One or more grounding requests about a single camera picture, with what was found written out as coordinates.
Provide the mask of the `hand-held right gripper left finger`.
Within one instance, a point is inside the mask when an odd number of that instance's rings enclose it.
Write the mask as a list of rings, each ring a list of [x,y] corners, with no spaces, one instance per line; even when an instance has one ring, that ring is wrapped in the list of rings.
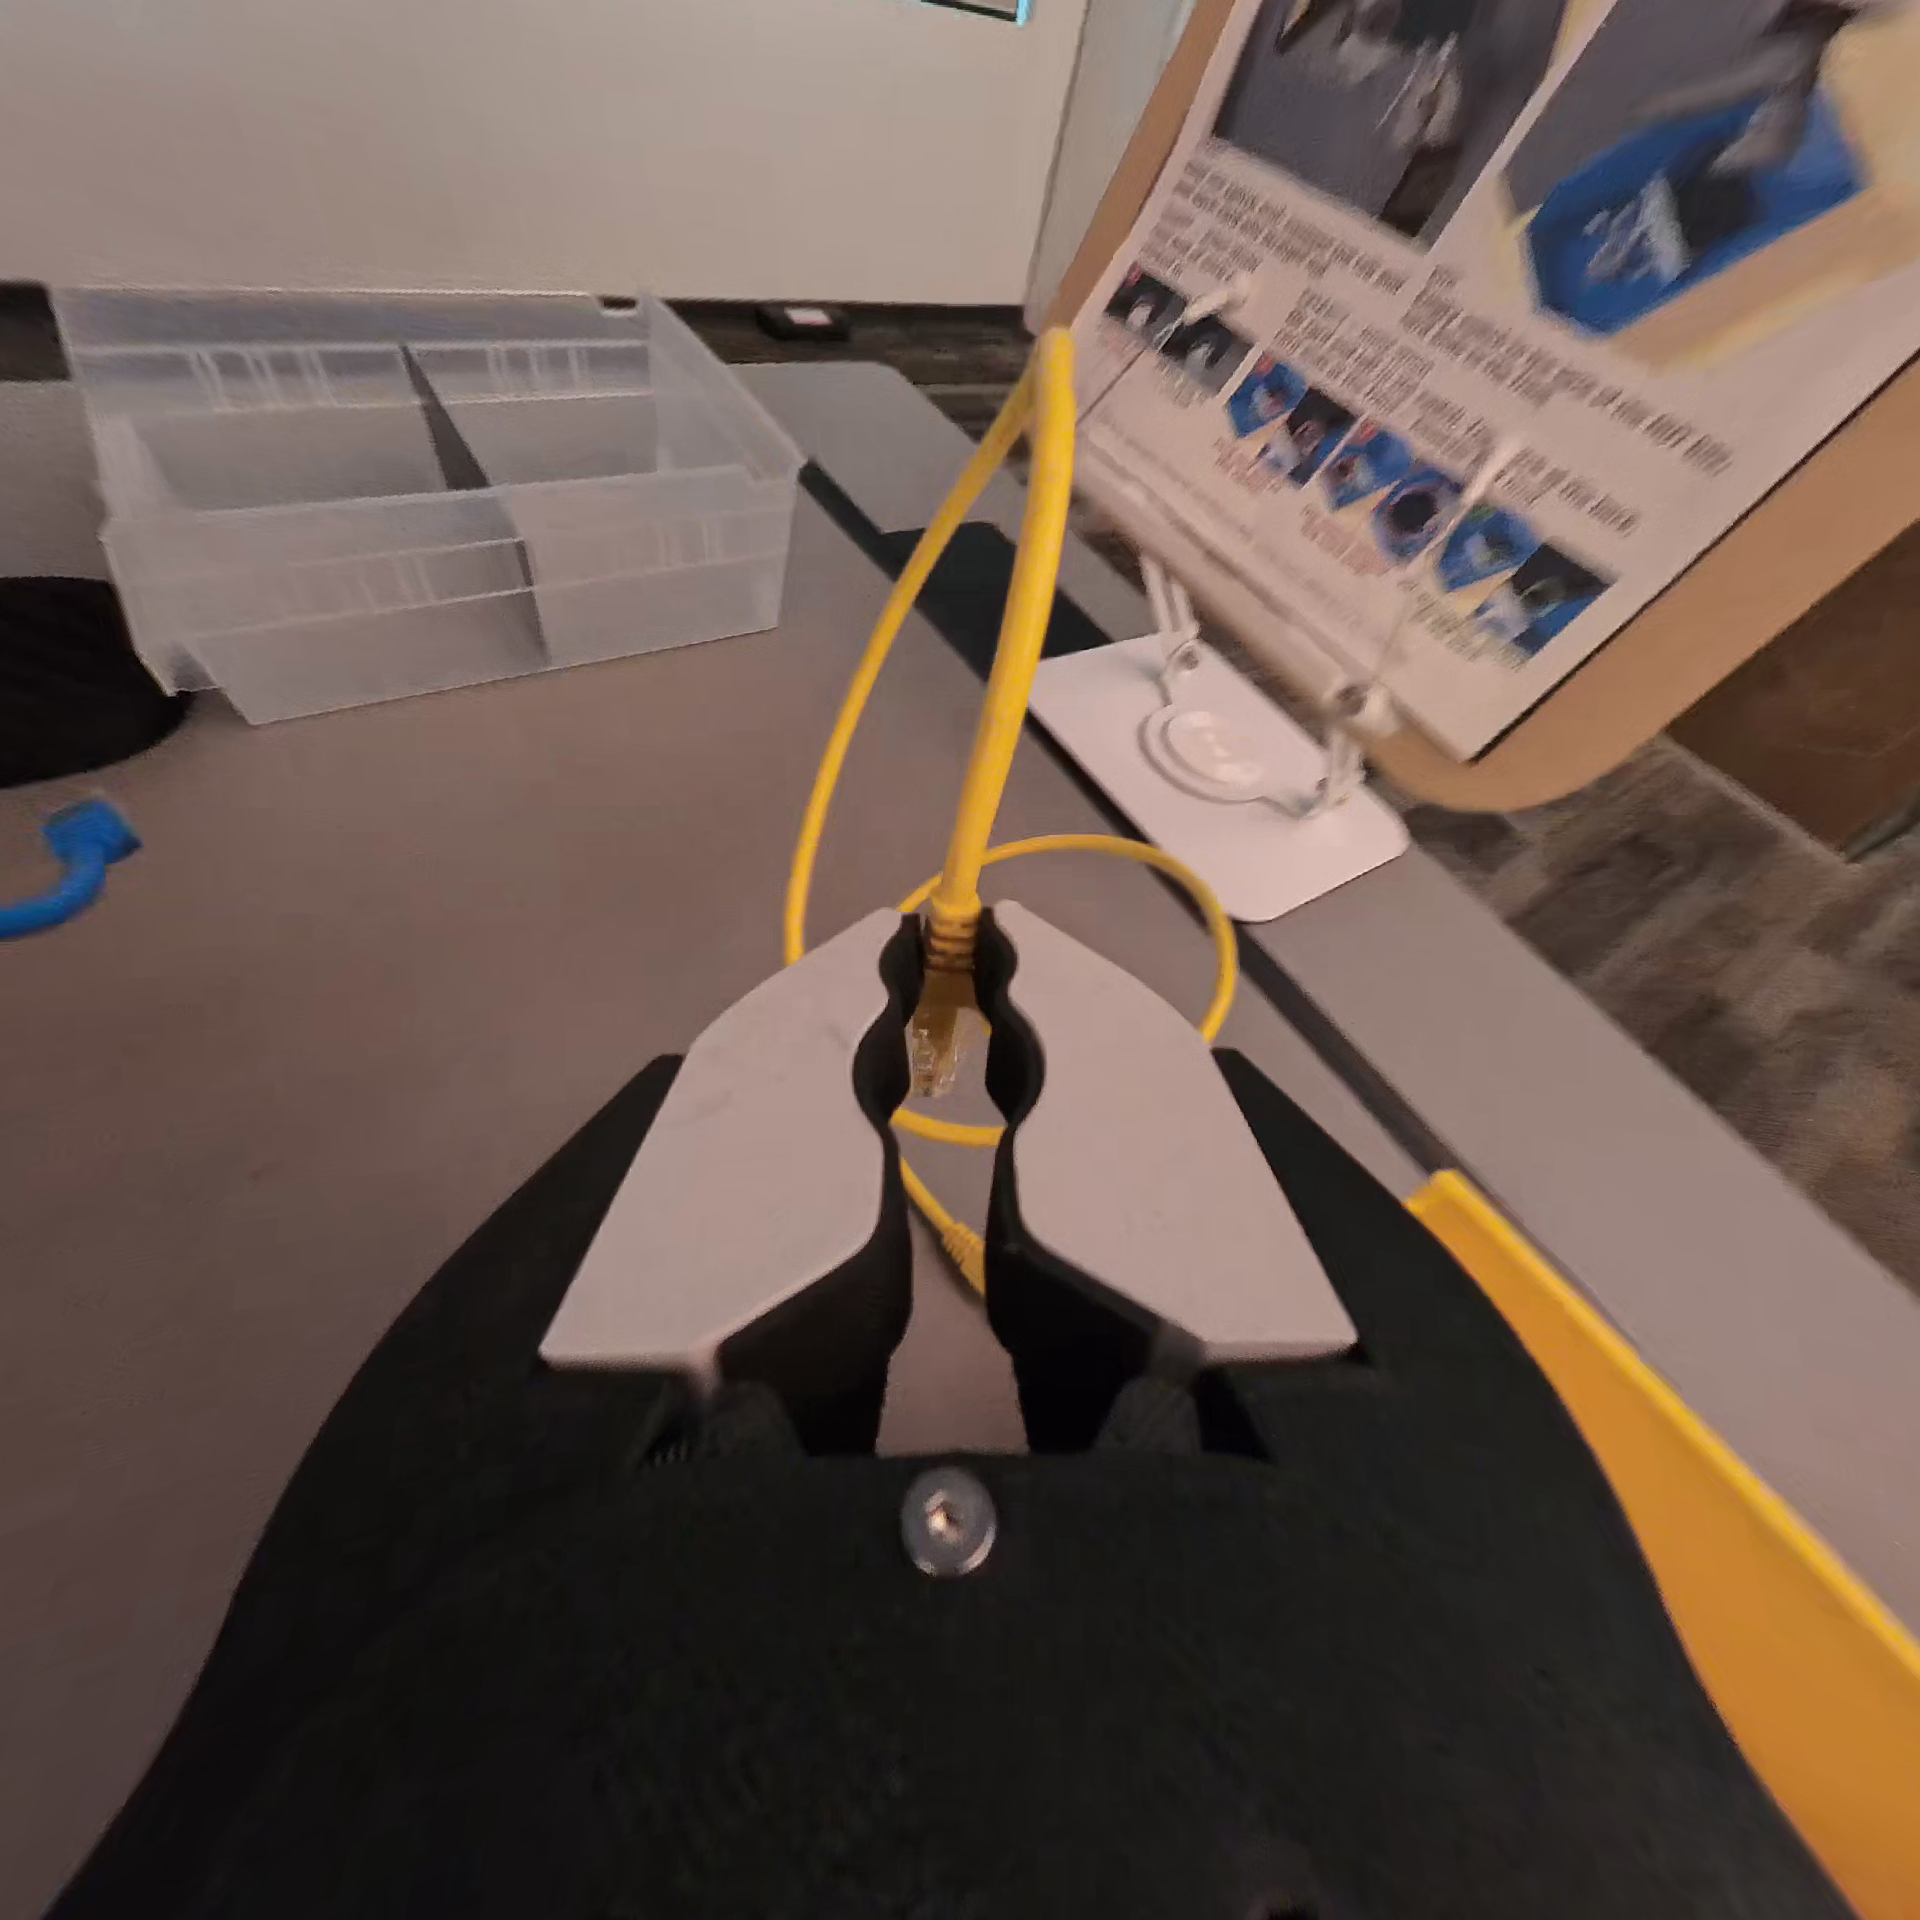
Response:
[[[541,1337],[557,1371],[782,1396],[810,1452],[871,1452],[913,1313],[894,1113],[921,928],[880,907],[720,1010]]]

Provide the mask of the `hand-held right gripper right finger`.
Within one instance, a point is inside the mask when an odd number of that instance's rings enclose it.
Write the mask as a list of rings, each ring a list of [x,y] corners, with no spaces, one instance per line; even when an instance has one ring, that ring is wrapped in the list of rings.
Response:
[[[1358,1357],[1214,1043],[1164,994],[1010,902],[983,1010],[987,1313],[1034,1452],[1089,1452],[1137,1382]]]

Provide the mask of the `yellow plastic bin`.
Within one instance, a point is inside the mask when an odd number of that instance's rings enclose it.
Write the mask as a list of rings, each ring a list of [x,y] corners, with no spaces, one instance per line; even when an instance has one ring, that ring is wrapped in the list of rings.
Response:
[[[1456,1170],[1412,1199],[1545,1371],[1742,1750],[1862,1916],[1918,1916],[1918,1641]]]

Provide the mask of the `clear plastic divided bin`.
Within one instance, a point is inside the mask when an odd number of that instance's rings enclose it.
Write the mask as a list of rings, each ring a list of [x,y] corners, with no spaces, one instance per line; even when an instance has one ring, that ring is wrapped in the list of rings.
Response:
[[[801,447],[654,299],[54,285],[105,556],[252,723],[766,631]]]

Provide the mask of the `black textured pad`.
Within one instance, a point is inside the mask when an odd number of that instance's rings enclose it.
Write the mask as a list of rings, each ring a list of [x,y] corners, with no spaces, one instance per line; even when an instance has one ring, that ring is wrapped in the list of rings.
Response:
[[[192,703],[138,653],[113,586],[4,578],[4,790],[146,752]]]

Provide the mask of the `white stand base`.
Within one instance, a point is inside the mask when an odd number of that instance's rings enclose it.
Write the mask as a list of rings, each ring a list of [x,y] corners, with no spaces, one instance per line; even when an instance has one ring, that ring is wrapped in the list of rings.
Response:
[[[1046,658],[1029,717],[1238,923],[1273,923],[1409,854],[1403,815],[1202,639]]]

